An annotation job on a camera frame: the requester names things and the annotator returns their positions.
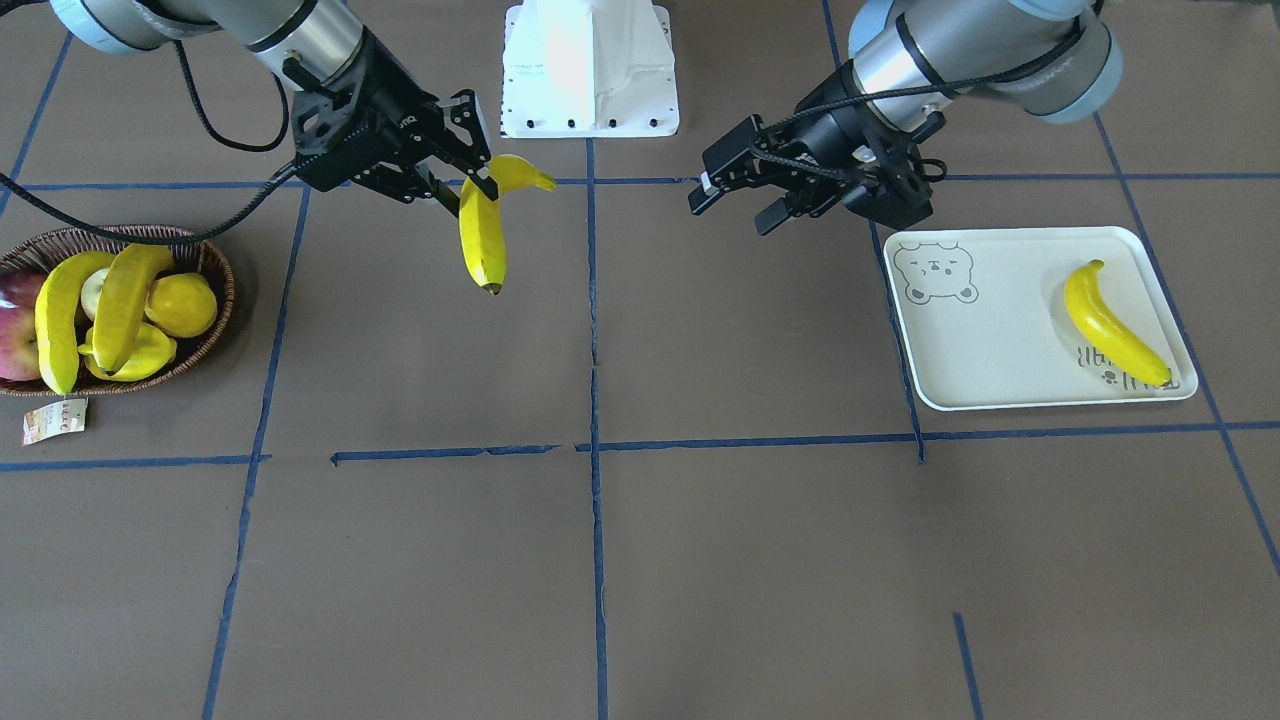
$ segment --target tag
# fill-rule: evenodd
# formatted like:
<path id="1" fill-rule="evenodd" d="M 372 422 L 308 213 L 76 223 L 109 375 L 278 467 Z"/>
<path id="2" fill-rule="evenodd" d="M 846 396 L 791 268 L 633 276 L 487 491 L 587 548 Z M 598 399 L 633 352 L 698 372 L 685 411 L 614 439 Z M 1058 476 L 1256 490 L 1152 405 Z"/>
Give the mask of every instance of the tag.
<path id="1" fill-rule="evenodd" d="M 55 436 L 84 432 L 84 415 L 87 411 L 88 400 L 77 397 L 74 400 L 61 400 L 52 405 L 46 405 L 40 410 L 27 413 L 22 419 L 23 447 Z"/>

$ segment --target lemon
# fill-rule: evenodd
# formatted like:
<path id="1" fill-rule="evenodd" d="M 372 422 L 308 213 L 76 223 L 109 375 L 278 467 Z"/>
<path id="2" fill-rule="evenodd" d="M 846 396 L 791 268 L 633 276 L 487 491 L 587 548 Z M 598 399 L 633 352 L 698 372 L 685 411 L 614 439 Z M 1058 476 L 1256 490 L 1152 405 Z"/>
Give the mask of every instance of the lemon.
<path id="1" fill-rule="evenodd" d="M 120 383 L 133 383 L 143 380 L 160 372 L 161 368 L 173 363 L 178 354 L 178 342 L 160 332 L 160 328 L 142 323 L 138 325 L 138 337 L 133 343 L 133 352 L 125 360 L 124 366 L 108 375 L 93 360 L 93 328 L 84 334 L 84 345 L 78 347 L 84 356 L 84 366 L 100 380 L 115 380 Z"/>
<path id="2" fill-rule="evenodd" d="M 172 337 L 196 337 L 218 318 L 218 299 L 200 273 L 168 275 L 147 296 L 147 319 Z"/>

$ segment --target wicker basket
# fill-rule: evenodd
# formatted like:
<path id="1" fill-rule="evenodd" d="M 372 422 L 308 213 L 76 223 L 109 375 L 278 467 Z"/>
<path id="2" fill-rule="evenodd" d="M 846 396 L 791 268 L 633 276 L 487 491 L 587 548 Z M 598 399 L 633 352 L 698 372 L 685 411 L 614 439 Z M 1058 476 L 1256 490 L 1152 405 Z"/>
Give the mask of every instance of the wicker basket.
<path id="1" fill-rule="evenodd" d="M 110 225 L 106 229 L 155 240 L 170 240 L 195 234 L 191 231 L 169 225 Z M 28 240 L 4 258 L 0 258 L 0 273 L 14 270 L 47 273 L 55 265 L 77 252 L 86 250 L 119 252 L 124 249 L 124 245 L 123 242 L 105 240 L 74 228 L 47 232 Z M 214 291 L 214 297 L 219 300 L 220 305 L 214 325 L 200 337 L 179 338 L 178 355 L 174 363 L 160 374 L 145 380 L 136 383 L 100 380 L 82 368 L 79 378 L 76 380 L 74 395 L 119 395 L 122 392 L 157 386 L 186 373 L 196 363 L 200 363 L 223 336 L 227 324 L 230 322 L 232 310 L 236 306 L 236 279 L 232 275 L 230 265 L 227 264 L 227 258 L 207 242 L 170 245 L 169 249 L 173 251 L 175 273 L 200 273 L 209 281 L 209 287 Z M 26 382 L 0 379 L 0 395 L 56 397 L 56 393 L 49 389 L 41 379 Z"/>

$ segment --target bear cartoon print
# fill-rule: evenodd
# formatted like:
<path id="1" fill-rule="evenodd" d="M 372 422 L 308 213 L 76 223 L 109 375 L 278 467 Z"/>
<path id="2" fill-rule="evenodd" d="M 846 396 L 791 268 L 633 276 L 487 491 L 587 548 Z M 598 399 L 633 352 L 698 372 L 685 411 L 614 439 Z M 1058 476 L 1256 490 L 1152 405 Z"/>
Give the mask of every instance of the bear cartoon print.
<path id="1" fill-rule="evenodd" d="M 906 242 L 893 252 L 893 266 L 906 281 L 908 300 L 924 305 L 934 297 L 978 300 L 973 256 L 957 242 Z"/>

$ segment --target yellow banana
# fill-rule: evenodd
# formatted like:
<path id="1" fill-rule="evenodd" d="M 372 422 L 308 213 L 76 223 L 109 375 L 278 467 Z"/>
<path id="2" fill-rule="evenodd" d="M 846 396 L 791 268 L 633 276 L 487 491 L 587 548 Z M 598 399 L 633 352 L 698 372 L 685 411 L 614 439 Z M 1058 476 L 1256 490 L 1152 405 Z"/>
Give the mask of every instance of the yellow banana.
<path id="1" fill-rule="evenodd" d="M 128 245 L 111 263 L 93 318 L 93 360 L 108 375 L 128 361 L 156 274 L 173 268 L 163 245 Z"/>
<path id="2" fill-rule="evenodd" d="M 79 346 L 79 354 L 84 356 L 84 366 L 95 378 L 132 383 L 145 380 L 173 363 L 173 359 L 178 356 L 178 342 L 164 334 L 160 328 L 142 323 L 138 325 L 138 338 L 133 345 L 133 352 L 129 354 L 128 363 L 111 375 L 104 373 L 102 368 L 99 368 L 97 363 L 93 361 L 93 328 L 90 328 L 84 334 L 84 345 Z"/>
<path id="3" fill-rule="evenodd" d="M 58 395 L 76 388 L 79 355 L 76 352 L 76 313 L 81 286 L 90 275 L 111 264 L 110 252 L 79 252 L 49 273 L 36 296 L 36 348 L 40 377 Z"/>
<path id="4" fill-rule="evenodd" d="M 1098 290 L 1102 260 L 1093 260 L 1066 278 L 1066 313 L 1085 340 L 1097 346 L 1121 370 L 1149 386 L 1172 380 L 1169 364 L 1125 327 L 1107 307 Z"/>
<path id="5" fill-rule="evenodd" d="M 518 155 L 498 155 L 489 161 L 490 177 L 498 183 L 498 200 L 489 200 L 468 178 L 462 183 L 458 206 L 458 232 L 462 259 L 477 286 L 493 295 L 507 281 L 507 240 L 502 233 L 502 196 L 525 187 L 556 190 L 556 178 L 539 170 Z"/>

